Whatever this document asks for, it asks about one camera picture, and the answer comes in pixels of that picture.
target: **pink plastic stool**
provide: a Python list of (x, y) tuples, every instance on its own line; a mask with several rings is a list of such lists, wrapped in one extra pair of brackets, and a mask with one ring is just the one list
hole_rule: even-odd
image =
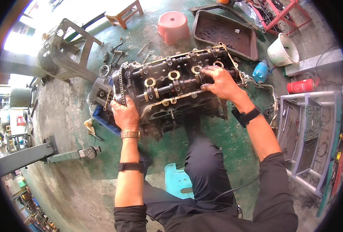
[(18, 116), (17, 118), (16, 118), (16, 125), (17, 126), (24, 126), (26, 123), (24, 122), (24, 120), (23, 120), (23, 116)]
[(157, 32), (167, 45), (172, 45), (181, 38), (188, 39), (190, 37), (187, 18), (184, 14), (177, 11), (166, 12), (159, 17)]

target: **metal watch band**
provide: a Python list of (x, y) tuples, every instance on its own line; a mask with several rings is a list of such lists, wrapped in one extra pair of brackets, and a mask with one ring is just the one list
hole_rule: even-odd
[(140, 131), (122, 131), (120, 135), (121, 138), (136, 138), (138, 140), (141, 138)]
[(139, 171), (140, 173), (144, 173), (144, 166), (142, 163), (119, 163), (118, 165), (119, 171)]
[(246, 125), (249, 124), (249, 121), (256, 118), (261, 113), (261, 109), (259, 108), (259, 106), (256, 105), (255, 108), (247, 114), (240, 113), (237, 108), (233, 108), (231, 112), (234, 115), (234, 117), (239, 121), (241, 126), (243, 128), (246, 128)]

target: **timing chain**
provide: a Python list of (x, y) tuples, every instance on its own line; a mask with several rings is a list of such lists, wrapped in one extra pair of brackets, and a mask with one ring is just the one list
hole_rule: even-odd
[(120, 69), (119, 72), (119, 86), (120, 86), (120, 94), (121, 94), (121, 103), (126, 106), (125, 96), (124, 96), (124, 86), (123, 86), (123, 69)]

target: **person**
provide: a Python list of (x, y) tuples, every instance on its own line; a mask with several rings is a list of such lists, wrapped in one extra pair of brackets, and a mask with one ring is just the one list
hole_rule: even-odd
[[(225, 69), (209, 66), (200, 72), (214, 80), (214, 84), (202, 85), (202, 90), (230, 100), (241, 113), (247, 114), (255, 108)], [(123, 131), (137, 131), (139, 115), (129, 96), (126, 102), (127, 107), (111, 101), (115, 122)], [(189, 139), (184, 170), (191, 179), (195, 199), (180, 199), (152, 187), (138, 170), (119, 171), (113, 210), (118, 232), (146, 231), (146, 215), (160, 222), (166, 232), (297, 230), (298, 217), (290, 196), (285, 161), (272, 129), (261, 114), (246, 125), (260, 161), (253, 221), (238, 218), (222, 151), (196, 127), (189, 130), (189, 123), (184, 126)], [(140, 156), (137, 138), (123, 138), (120, 163), (138, 163), (140, 159), (145, 160), (146, 170), (150, 162), (142, 153)]]

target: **black smartwatch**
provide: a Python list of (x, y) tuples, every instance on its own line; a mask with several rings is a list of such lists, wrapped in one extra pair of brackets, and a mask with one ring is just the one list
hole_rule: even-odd
[(144, 166), (143, 166), (142, 162), (139, 162), (139, 163), (119, 163), (118, 170), (119, 171), (134, 170), (134, 171), (139, 171), (140, 173), (144, 173)]
[(234, 115), (234, 117), (239, 121), (241, 126), (243, 128), (246, 128), (246, 125), (249, 124), (249, 121), (256, 118), (261, 113), (261, 109), (259, 108), (259, 106), (256, 105), (252, 111), (245, 114), (240, 113), (239, 110), (233, 106), (233, 110), (231, 112)]

